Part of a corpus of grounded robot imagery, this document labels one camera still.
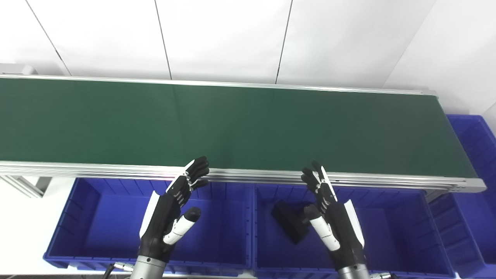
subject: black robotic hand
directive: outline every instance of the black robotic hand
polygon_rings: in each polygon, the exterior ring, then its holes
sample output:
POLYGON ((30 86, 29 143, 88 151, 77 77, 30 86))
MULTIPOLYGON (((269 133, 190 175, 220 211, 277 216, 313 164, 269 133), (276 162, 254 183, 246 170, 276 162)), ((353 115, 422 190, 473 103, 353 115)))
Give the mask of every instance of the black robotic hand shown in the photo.
POLYGON ((138 260, 143 256, 163 263, 169 261, 175 243, 200 218, 201 210, 196 207, 180 214, 192 191, 208 184, 208 180, 200 179, 209 173, 208 164, 206 157, 191 161, 163 195, 153 192, 141 225, 138 260))
POLYGON ((312 166, 318 176, 303 169, 302 180, 315 194, 317 207, 305 207, 305 214, 317 231, 334 262, 341 278, 369 279, 364 255, 364 238, 351 200, 337 201, 325 169, 316 161, 312 166))

